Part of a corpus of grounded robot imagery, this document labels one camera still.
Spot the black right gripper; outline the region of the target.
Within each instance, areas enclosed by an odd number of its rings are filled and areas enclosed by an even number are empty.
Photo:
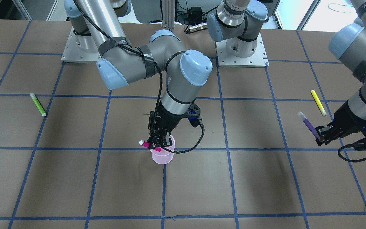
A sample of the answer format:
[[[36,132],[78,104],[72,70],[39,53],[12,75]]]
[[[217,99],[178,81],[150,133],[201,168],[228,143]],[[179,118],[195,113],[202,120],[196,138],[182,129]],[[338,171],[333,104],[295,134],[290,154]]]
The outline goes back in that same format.
[[[183,114],[170,113],[162,103],[159,101],[155,106],[156,111],[150,114],[149,129],[150,136],[148,142],[150,144],[149,149],[158,147],[169,147],[172,146],[171,133],[174,128],[178,125],[180,120],[183,118]]]

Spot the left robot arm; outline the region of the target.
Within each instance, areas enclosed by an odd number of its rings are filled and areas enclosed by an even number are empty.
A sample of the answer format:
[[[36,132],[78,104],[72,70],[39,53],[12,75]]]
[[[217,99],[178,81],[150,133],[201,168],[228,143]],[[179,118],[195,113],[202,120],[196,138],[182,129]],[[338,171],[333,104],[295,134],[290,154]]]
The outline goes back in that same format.
[[[364,135],[359,146],[366,144],[366,0],[351,3],[361,23],[354,22],[337,32],[329,50],[363,85],[334,113],[331,123],[315,128],[318,145],[358,132]],[[208,15],[208,32],[215,42],[233,39],[232,54],[245,58],[248,55],[238,53],[239,46],[255,43],[266,17],[266,7],[257,0],[225,0]]]

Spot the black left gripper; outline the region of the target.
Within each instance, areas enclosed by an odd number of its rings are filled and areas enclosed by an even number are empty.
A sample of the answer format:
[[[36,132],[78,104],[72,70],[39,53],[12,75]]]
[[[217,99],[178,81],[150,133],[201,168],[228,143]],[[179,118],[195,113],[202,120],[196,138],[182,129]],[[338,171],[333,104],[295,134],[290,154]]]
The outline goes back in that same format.
[[[347,102],[334,113],[334,120],[331,123],[327,126],[318,126],[315,130],[319,136],[316,139],[317,145],[327,145],[338,138],[360,132],[364,138],[352,143],[352,146],[366,146],[366,120],[353,114]]]

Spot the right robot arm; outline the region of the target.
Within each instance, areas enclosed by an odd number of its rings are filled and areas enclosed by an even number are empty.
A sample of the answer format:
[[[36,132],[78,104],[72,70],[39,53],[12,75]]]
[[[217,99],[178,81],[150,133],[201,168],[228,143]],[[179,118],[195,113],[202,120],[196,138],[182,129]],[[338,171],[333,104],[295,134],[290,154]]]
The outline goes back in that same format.
[[[70,17],[81,17],[86,32],[93,37],[100,55],[96,66],[108,89],[125,87],[155,74],[159,74],[162,84],[162,72],[170,75],[164,93],[159,86],[155,109],[150,113],[149,149],[175,153],[171,133],[182,118],[205,131],[195,100],[213,68],[207,56],[186,49],[173,32],[165,29],[153,34],[148,44],[133,48],[109,0],[67,0],[66,5],[75,8]]]

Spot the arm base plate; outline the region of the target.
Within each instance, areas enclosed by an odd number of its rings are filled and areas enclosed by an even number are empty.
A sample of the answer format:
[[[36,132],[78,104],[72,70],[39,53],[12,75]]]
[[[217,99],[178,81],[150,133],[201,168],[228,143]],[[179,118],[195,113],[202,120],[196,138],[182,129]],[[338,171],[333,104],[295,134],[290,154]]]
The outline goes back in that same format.
[[[251,42],[231,38],[216,42],[215,46],[219,66],[265,68],[270,65],[261,34]]]
[[[98,48],[90,36],[76,35],[70,30],[61,61],[68,63],[96,63],[101,59]]]

